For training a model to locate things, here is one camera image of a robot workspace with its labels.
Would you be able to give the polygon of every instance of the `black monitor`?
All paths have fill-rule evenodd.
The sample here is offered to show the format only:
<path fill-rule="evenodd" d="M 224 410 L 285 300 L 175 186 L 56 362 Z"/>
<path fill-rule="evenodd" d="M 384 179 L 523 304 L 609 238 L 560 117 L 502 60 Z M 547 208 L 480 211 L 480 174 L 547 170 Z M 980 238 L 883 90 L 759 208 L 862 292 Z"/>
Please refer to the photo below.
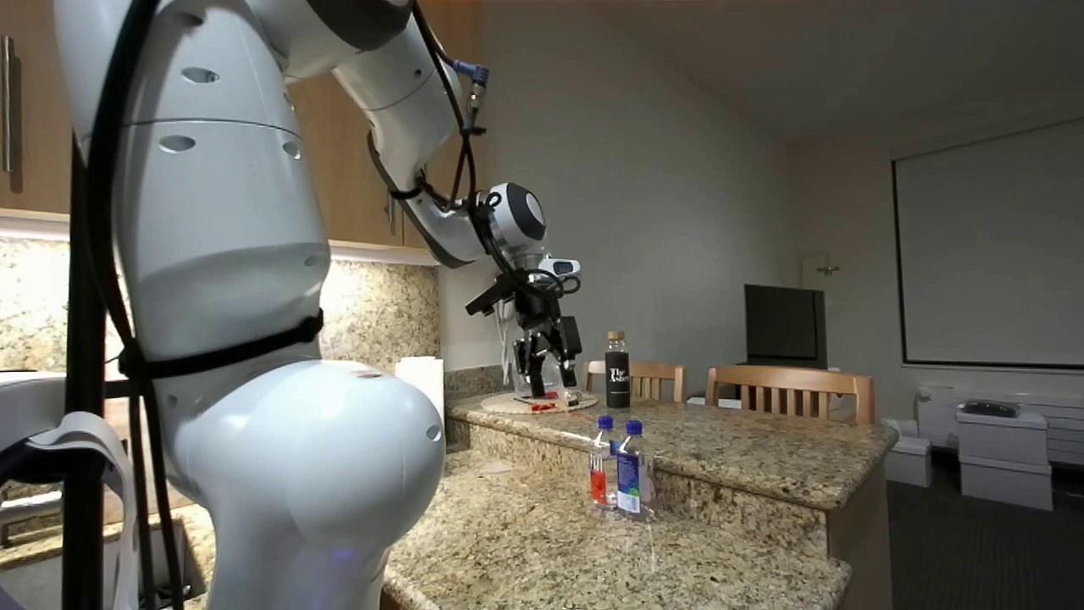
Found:
<path fill-rule="evenodd" d="M 823 292 L 745 283 L 745 358 L 823 368 Z"/>

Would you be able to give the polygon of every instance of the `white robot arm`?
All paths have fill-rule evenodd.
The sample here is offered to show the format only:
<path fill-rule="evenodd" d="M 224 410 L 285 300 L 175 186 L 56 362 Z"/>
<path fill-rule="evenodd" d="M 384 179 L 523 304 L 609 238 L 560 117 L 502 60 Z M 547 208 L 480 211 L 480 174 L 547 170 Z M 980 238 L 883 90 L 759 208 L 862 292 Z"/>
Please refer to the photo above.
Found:
<path fill-rule="evenodd" d="M 526 347 L 555 352 L 577 386 L 560 298 L 580 263 L 547 251 L 539 201 L 513 182 L 479 195 L 473 179 L 439 195 L 423 179 L 446 140 L 473 133 L 485 70 L 439 56 L 410 0 L 56 5 L 77 148 L 89 176 L 112 179 L 114 245 L 98 246 L 123 263 L 131 362 L 154 381 L 171 481 L 218 525 L 211 608 L 377 608 L 385 548 L 436 489 L 439 417 L 412 386 L 324 362 L 312 333 L 290 333 L 318 320 L 329 240 L 285 80 L 338 76 L 433 253 L 499 263 L 467 309 L 513 300 Z M 140 10 L 148 26 L 131 46 Z"/>

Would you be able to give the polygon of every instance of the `plastic bottle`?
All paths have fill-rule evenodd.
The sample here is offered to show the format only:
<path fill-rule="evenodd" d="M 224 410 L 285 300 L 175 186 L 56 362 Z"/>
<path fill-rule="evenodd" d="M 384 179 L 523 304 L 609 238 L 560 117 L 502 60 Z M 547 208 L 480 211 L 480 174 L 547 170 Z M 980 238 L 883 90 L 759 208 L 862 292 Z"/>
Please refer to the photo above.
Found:
<path fill-rule="evenodd" d="M 624 333 L 605 333 L 605 408 L 631 408 L 631 347 Z"/>
<path fill-rule="evenodd" d="M 586 451 L 586 497 L 592 507 L 609 507 L 613 417 L 595 421 L 595 437 Z"/>
<path fill-rule="evenodd" d="M 645 423 L 627 421 L 627 437 L 616 446 L 616 491 L 613 506 L 616 513 L 631 518 L 646 518 L 653 507 L 653 463 L 645 443 Z"/>

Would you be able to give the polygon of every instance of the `wooden chair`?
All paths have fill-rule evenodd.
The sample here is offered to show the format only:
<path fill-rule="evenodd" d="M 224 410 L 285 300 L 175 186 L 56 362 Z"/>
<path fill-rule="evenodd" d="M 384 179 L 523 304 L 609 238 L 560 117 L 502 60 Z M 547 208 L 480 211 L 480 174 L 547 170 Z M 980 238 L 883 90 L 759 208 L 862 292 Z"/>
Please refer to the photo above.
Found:
<path fill-rule="evenodd" d="M 631 392 L 633 400 L 646 402 L 686 402 L 686 366 L 678 362 L 631 362 Z M 590 358 L 582 368 L 582 391 L 592 392 L 600 381 L 600 391 L 605 386 L 605 358 Z"/>
<path fill-rule="evenodd" d="M 873 383 L 853 373 L 786 368 L 786 366 L 712 366 L 708 402 L 736 391 L 745 410 L 782 417 L 834 417 L 853 410 L 853 423 L 873 423 Z"/>

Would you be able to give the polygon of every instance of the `projector screen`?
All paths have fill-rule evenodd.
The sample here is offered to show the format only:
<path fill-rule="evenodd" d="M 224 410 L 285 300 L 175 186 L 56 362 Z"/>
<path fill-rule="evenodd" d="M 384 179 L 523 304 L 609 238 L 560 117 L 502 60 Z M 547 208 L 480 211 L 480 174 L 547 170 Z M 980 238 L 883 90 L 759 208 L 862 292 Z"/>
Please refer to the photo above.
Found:
<path fill-rule="evenodd" d="M 1084 117 L 890 167 L 905 362 L 1084 366 Z"/>

